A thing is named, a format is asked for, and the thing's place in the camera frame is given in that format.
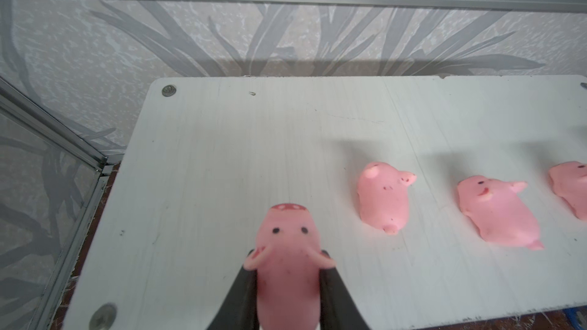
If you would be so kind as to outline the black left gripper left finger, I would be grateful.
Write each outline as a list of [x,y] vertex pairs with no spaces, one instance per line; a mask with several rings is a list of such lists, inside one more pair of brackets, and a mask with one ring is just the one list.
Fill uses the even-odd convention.
[[257,270],[241,267],[208,330],[259,330]]

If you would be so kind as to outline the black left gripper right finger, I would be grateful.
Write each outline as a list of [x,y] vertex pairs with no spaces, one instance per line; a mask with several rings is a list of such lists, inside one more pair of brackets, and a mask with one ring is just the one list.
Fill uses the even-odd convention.
[[369,330],[336,268],[319,270],[322,330]]

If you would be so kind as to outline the white two-tier shelf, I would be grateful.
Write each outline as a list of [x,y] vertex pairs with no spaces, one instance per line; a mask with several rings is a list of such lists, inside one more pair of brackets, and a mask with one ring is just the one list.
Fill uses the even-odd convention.
[[[310,210],[373,329],[582,306],[586,224],[549,168],[586,160],[584,76],[168,78],[151,84],[64,326],[116,307],[115,329],[204,329],[270,207]],[[357,183],[417,176],[397,235],[365,224]],[[524,181],[544,249],[484,241],[469,177]]]

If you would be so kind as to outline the blue stapler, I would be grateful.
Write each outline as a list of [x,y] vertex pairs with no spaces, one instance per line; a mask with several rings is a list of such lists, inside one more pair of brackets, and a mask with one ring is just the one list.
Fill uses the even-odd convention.
[[563,312],[574,330],[587,330],[587,306],[568,308]]

